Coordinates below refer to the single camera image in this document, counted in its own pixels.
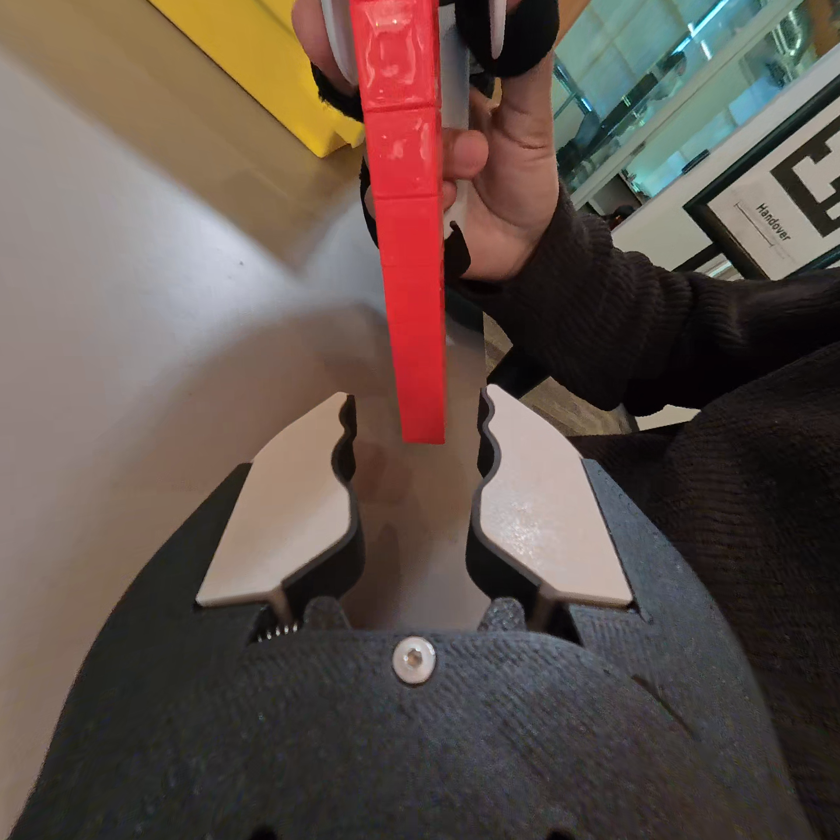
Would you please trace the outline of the person's right hand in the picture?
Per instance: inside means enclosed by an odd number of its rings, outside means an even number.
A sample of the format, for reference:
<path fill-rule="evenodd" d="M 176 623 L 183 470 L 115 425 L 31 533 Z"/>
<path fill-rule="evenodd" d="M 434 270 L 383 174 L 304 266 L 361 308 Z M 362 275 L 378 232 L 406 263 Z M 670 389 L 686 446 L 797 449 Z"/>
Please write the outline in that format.
<path fill-rule="evenodd" d="M 467 130 L 445 129 L 444 205 L 467 184 L 465 232 L 450 235 L 445 278 L 504 281 L 530 261 L 560 204 L 553 145 L 553 51 L 520 77 L 499 78 L 500 99 L 470 92 Z"/>

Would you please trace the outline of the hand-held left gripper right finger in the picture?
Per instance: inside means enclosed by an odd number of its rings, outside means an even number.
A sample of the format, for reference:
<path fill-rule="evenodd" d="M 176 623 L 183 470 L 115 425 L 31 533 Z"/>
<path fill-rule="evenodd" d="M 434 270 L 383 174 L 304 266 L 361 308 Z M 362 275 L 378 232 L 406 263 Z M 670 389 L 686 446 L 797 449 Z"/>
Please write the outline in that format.
<path fill-rule="evenodd" d="M 624 572 L 583 459 L 531 408 L 488 385 L 479 403 L 481 481 L 467 568 L 491 599 L 627 609 Z"/>

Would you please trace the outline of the person's right forearm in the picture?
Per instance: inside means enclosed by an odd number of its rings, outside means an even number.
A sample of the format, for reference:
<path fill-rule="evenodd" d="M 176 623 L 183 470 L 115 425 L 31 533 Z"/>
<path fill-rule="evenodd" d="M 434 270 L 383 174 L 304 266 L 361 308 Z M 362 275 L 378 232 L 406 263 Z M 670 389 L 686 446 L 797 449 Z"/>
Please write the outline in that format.
<path fill-rule="evenodd" d="M 740 638 L 809 821 L 838 838 L 839 280 L 669 271 L 614 246 L 557 184 L 478 192 L 453 280 L 604 411 L 698 410 L 577 441 L 691 565 Z"/>

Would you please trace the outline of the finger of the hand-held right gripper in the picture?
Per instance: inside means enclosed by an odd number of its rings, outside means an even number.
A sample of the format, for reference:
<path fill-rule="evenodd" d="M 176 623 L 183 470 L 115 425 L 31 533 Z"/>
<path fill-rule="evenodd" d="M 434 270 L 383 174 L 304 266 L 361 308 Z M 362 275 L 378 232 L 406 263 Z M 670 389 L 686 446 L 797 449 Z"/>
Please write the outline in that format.
<path fill-rule="evenodd" d="M 349 1 L 321 1 L 332 57 L 346 82 L 356 88 L 354 34 Z"/>
<path fill-rule="evenodd" d="M 489 3 L 490 54 L 498 59 L 503 50 L 508 3 Z M 442 123 L 452 130 L 469 127 L 469 49 L 458 34 L 455 3 L 444 2 L 438 8 L 440 47 L 440 95 Z"/>

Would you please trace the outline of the yellow storage bin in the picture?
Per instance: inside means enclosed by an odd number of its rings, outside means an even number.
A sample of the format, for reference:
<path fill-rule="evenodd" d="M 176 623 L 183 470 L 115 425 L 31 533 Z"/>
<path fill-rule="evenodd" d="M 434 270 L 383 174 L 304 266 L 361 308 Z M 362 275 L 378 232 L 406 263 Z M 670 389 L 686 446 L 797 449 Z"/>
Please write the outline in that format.
<path fill-rule="evenodd" d="M 151 5 L 318 158 L 362 145 L 361 124 L 319 98 L 291 24 L 291 1 Z"/>

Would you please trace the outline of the red brick stick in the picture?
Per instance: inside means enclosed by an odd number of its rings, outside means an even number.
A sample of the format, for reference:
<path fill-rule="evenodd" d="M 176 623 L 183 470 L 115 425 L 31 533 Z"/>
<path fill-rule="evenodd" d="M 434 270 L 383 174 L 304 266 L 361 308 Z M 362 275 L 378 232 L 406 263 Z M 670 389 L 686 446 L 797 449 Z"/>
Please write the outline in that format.
<path fill-rule="evenodd" d="M 352 1 L 374 220 L 402 437 L 445 442 L 438 3 Z"/>

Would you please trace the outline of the black white marker sign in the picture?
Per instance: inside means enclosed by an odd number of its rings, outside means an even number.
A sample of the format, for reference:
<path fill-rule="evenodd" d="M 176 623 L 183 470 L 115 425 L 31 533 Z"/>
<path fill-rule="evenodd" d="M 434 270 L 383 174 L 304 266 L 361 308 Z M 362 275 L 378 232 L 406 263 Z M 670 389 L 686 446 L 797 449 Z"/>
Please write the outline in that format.
<path fill-rule="evenodd" d="M 745 278 L 838 265 L 839 81 L 798 108 L 684 210 Z"/>

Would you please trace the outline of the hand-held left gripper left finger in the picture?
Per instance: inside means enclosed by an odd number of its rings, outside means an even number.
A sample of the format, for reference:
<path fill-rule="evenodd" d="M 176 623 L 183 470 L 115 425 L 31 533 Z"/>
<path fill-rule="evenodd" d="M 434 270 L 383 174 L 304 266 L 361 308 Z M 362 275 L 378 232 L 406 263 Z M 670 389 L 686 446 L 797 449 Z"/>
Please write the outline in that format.
<path fill-rule="evenodd" d="M 202 607 L 266 603 L 303 612 L 361 578 L 364 536 L 351 486 L 355 400 L 337 392 L 284 428 L 250 465 L 197 593 Z"/>

